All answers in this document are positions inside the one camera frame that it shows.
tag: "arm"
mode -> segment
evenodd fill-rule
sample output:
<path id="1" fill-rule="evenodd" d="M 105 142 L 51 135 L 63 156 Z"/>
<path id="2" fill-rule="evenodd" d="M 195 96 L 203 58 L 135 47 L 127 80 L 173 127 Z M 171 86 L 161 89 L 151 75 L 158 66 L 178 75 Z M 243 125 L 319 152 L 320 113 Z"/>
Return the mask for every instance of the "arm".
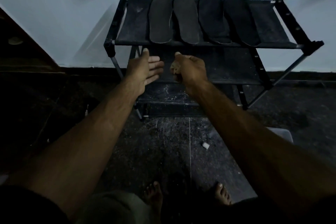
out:
<path id="1" fill-rule="evenodd" d="M 186 92 L 204 109 L 259 196 L 290 218 L 336 195 L 335 168 L 283 140 L 229 100 L 208 80 L 203 60 L 175 55 Z"/>
<path id="2" fill-rule="evenodd" d="M 7 184 L 47 197 L 72 217 L 95 189 L 137 97 L 163 72 L 159 60 L 149 57 L 148 50 L 130 60 L 126 77 L 107 98 L 26 167 L 10 175 Z"/>

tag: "floor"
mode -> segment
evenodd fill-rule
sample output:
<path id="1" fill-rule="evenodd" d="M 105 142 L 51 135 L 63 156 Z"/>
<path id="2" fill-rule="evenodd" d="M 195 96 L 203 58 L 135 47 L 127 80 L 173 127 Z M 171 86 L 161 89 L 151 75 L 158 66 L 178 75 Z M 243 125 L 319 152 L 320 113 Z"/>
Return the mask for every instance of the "floor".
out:
<path id="1" fill-rule="evenodd" d="M 19 167 L 85 117 L 115 83 L 108 76 L 0 73 L 5 117 L 0 170 Z M 244 86 L 248 101 L 261 90 Z M 272 89 L 249 112 L 267 127 L 285 128 L 294 144 L 336 165 L 336 87 L 290 83 Z M 208 150 L 202 147 L 207 142 Z M 191 222 L 191 202 L 217 181 L 234 202 L 256 194 L 206 118 L 150 118 L 132 113 L 96 191 L 122 189 L 140 197 L 158 180 L 164 223 Z"/>

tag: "foot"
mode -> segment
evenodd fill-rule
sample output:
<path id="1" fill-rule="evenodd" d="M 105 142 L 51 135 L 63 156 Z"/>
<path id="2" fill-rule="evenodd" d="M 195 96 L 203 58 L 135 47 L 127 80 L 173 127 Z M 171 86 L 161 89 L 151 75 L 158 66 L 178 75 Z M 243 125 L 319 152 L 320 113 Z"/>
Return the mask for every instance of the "foot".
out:
<path id="1" fill-rule="evenodd" d="M 144 191 L 144 194 L 146 203 L 151 206 L 153 213 L 160 217 L 163 202 L 160 184 L 158 182 L 154 182 L 153 185 L 150 184 Z"/>
<path id="2" fill-rule="evenodd" d="M 215 199 L 219 205 L 231 205 L 231 197 L 223 184 L 218 183 L 215 188 Z"/>

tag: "top shelf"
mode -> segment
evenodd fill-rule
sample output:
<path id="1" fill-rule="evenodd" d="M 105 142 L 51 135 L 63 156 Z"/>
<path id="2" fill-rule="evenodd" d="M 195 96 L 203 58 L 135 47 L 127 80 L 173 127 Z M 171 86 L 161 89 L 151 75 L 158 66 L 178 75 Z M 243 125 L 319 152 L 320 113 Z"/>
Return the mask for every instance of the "top shelf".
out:
<path id="1" fill-rule="evenodd" d="M 105 44 L 126 45 L 126 46 L 144 46 L 154 45 L 149 40 L 149 21 L 148 12 L 152 0 L 125 0 L 126 7 L 124 22 L 121 25 L 120 32 L 116 39 L 113 39 L 111 32 L 107 35 Z M 261 40 L 261 44 L 257 48 L 279 48 L 279 49 L 301 49 L 303 45 L 292 43 L 289 41 L 275 11 L 274 4 L 270 0 L 246 0 L 250 6 L 252 15 L 255 20 L 257 31 Z M 184 42 L 179 39 L 178 23 L 176 18 L 172 16 L 171 27 L 174 35 L 173 39 L 167 43 L 169 46 L 185 46 Z M 203 35 L 201 27 L 199 27 L 201 41 L 196 46 L 222 46 L 222 47 L 243 47 L 239 43 L 231 44 L 213 44 L 208 42 Z"/>

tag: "shoe insole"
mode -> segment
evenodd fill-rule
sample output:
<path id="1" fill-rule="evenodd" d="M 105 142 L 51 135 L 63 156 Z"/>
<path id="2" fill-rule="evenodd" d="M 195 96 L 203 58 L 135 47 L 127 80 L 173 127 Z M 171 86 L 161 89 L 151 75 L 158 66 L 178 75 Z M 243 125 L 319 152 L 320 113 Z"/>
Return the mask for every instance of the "shoe insole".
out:
<path id="1" fill-rule="evenodd" d="M 173 38 L 170 28 L 172 0 L 153 0 L 149 8 L 149 39 L 156 44 L 168 43 Z"/>
<path id="2" fill-rule="evenodd" d="M 195 0 L 174 0 L 181 39 L 188 44 L 200 41 L 198 13 Z"/>
<path id="3" fill-rule="evenodd" d="M 209 40 L 219 44 L 232 43 L 222 0 L 199 0 L 198 19 Z"/>
<path id="4" fill-rule="evenodd" d="M 245 0 L 225 0 L 224 9 L 243 43 L 253 47 L 260 44 L 250 7 Z"/>

